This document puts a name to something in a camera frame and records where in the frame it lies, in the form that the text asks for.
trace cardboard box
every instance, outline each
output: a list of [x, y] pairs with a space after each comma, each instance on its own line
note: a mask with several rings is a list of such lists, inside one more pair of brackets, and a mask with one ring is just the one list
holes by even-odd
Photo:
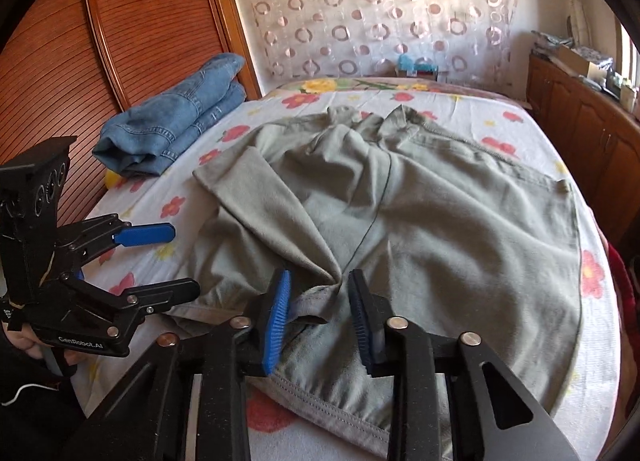
[[598, 66], [582, 58], [578, 53], [565, 46], [560, 46], [558, 59], [567, 67], [574, 70], [578, 75], [586, 76], [588, 79], [598, 82], [607, 77], [607, 72], [598, 69]]

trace human hand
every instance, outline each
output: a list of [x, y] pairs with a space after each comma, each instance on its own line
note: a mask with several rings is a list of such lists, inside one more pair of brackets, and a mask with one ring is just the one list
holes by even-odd
[[[31, 326], [25, 324], [22, 326], [22, 331], [9, 331], [7, 329], [7, 324], [2, 322], [2, 330], [4, 334], [9, 339], [9, 342], [20, 351], [24, 351], [31, 358], [36, 360], [42, 359], [42, 350], [41, 347], [49, 347], [46, 344], [42, 343], [38, 340], [38, 337], [35, 335]], [[69, 351], [65, 349], [65, 360], [68, 365], [76, 365], [80, 362], [84, 361], [89, 357], [88, 354], [81, 353], [79, 351]]]

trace patterned curtain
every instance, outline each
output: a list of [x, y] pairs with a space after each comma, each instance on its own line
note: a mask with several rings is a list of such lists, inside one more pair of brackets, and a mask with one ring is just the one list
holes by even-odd
[[398, 57], [439, 66], [455, 84], [509, 84], [517, 0], [249, 1], [273, 85], [313, 76], [383, 76]]

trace white cable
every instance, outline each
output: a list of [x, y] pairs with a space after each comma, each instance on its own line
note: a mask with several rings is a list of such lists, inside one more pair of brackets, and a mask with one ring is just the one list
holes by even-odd
[[18, 389], [13, 399], [10, 399], [9, 401], [3, 401], [0, 404], [2, 404], [3, 407], [8, 407], [12, 403], [15, 403], [16, 400], [18, 399], [18, 396], [20, 396], [20, 393], [22, 392], [22, 390], [26, 389], [27, 387], [40, 387], [41, 389], [47, 389], [48, 391], [57, 391], [57, 389], [54, 389], [53, 387], [47, 387], [46, 385], [39, 385], [37, 383], [27, 383], [26, 385], [23, 385], [20, 387], [20, 389]]

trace red fabric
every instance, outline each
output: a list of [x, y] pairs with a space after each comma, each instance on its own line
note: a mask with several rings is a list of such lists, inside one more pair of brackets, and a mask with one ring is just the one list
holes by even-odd
[[[613, 280], [620, 290], [622, 323], [629, 338], [629, 343], [631, 343], [631, 348], [634, 351], [634, 360], [640, 371], [640, 330], [638, 329], [638, 316], [636, 314], [636, 295], [626, 271], [625, 263], [611, 244], [609, 245], [609, 267], [611, 268]], [[636, 386], [626, 408], [627, 417], [633, 410], [638, 396], [640, 396], [640, 376], [636, 378]]]

